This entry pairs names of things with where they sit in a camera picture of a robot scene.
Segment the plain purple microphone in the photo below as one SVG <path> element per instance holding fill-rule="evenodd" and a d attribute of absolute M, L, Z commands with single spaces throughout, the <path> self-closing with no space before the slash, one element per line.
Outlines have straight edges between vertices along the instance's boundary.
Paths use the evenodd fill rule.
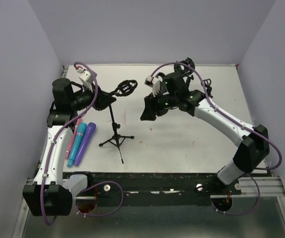
<path fill-rule="evenodd" d="M 93 122 L 90 122 L 87 127 L 86 127 L 86 131 L 85 131 L 85 134 L 83 136 L 83 139 L 82 139 L 82 142 L 81 142 L 81 145 L 79 147 L 79 150 L 77 152 L 77 155 L 75 157 L 75 160 L 74 160 L 74 166 L 79 166 L 80 163 L 82 162 L 82 159 L 85 155 L 85 152 L 87 150 L 87 147 L 94 135 L 96 131 L 96 124 L 93 123 Z"/>

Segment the black shock-mount desk stand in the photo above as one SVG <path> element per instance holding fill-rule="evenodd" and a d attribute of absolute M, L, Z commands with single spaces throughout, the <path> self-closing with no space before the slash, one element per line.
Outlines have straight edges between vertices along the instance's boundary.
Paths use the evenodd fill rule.
<path fill-rule="evenodd" d="M 194 79 L 192 75 L 193 71 L 186 66 L 195 69 L 195 64 L 191 58 L 186 58 L 185 60 L 180 61 L 180 64 L 174 64 L 173 68 L 175 72 L 180 72 L 183 77 L 186 78 L 186 84 L 187 86 L 190 86 L 190 82 Z"/>

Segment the pink microphone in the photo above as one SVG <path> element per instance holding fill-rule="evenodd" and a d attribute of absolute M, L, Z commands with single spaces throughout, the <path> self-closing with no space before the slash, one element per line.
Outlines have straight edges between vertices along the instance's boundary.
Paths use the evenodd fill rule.
<path fill-rule="evenodd" d="M 72 149 L 72 146 L 73 146 L 73 143 L 74 143 L 74 140 L 75 140 L 75 137 L 76 137 L 76 133 L 77 133 L 77 129 L 80 125 L 80 123 L 82 122 L 82 119 L 79 118 L 77 121 L 76 121 L 76 125 L 75 125 L 75 128 L 74 128 L 74 131 L 73 131 L 73 135 L 72 135 L 72 138 L 68 144 L 68 147 L 67 147 L 67 151 L 66 151 L 66 155 L 65 155 L 65 159 L 67 160 L 68 157 L 69 157 L 69 154 L 71 152 L 71 149 Z"/>

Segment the teal microphone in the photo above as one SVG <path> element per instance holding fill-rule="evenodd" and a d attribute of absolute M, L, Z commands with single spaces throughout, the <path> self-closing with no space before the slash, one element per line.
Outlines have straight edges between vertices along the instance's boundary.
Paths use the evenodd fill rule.
<path fill-rule="evenodd" d="M 73 145 L 72 145 L 69 157 L 68 157 L 67 166 L 69 168 L 72 167 L 72 165 L 74 164 L 74 160 L 76 158 L 77 152 L 83 140 L 86 128 L 87 128 L 87 124 L 84 122 L 81 122 L 78 126 L 78 129 L 76 131 L 76 136 L 75 136 L 75 139 L 74 139 L 74 142 L 73 142 Z"/>

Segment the black tripod shock-mount stand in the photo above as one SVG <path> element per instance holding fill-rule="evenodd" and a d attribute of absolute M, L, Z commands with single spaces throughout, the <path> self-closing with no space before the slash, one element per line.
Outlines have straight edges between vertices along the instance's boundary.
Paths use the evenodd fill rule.
<path fill-rule="evenodd" d="M 137 86 L 138 86 L 138 82 L 136 80 L 124 80 L 121 83 L 119 83 L 118 86 L 113 91 L 106 93 L 106 95 L 110 97 L 127 97 L 134 92 Z M 120 147 L 126 139 L 134 139 L 135 137 L 133 135 L 123 136 L 118 133 L 118 129 L 120 129 L 121 125 L 115 122 L 111 104 L 108 106 L 108 108 L 109 108 L 109 112 L 111 116 L 112 129 L 113 129 L 114 134 L 112 135 L 110 139 L 100 143 L 99 147 L 102 147 L 107 143 L 110 143 L 114 145 L 115 147 L 117 147 L 119 154 L 120 154 L 121 163 L 124 164 L 124 160 L 122 157 Z"/>

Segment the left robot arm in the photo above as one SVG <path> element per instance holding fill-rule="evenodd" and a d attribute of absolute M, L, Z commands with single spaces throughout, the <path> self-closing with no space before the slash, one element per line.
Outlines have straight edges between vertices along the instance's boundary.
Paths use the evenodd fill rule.
<path fill-rule="evenodd" d="M 63 168 L 68 144 L 76 131 L 77 113 L 92 105 L 102 111 L 116 101 L 109 93 L 98 89 L 98 94 L 67 78 L 52 83 L 54 101 L 47 118 L 46 146 L 39 170 L 31 185 L 23 188 L 33 216 L 67 216 L 74 198 L 80 193 L 88 196 L 94 184 L 87 175 L 72 175 L 63 180 Z"/>

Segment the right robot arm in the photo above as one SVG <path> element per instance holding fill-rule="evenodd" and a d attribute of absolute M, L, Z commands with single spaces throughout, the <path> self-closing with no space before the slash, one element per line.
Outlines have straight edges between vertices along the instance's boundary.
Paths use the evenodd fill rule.
<path fill-rule="evenodd" d="M 230 139 L 237 147 L 233 159 L 218 171 L 212 181 L 213 191 L 224 194 L 230 184 L 243 174 L 251 173 L 269 154 L 268 130 L 259 125 L 242 122 L 240 119 L 220 109 L 199 90 L 189 90 L 187 82 L 179 72 L 162 74 L 162 79 L 148 76 L 145 85 L 152 92 L 144 98 L 142 121 L 154 121 L 170 109 L 178 108 L 189 115 L 201 119 Z"/>

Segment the black round-base stand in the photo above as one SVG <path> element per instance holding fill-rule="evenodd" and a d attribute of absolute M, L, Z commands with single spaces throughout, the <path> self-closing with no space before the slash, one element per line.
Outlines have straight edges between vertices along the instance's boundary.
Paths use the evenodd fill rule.
<path fill-rule="evenodd" d="M 213 96 L 212 96 L 212 87 L 211 87 L 211 84 L 212 84 L 211 79 L 205 79 L 205 80 L 203 80 L 203 83 L 204 83 L 205 90 L 206 90 L 208 96 L 210 98 L 213 98 Z"/>

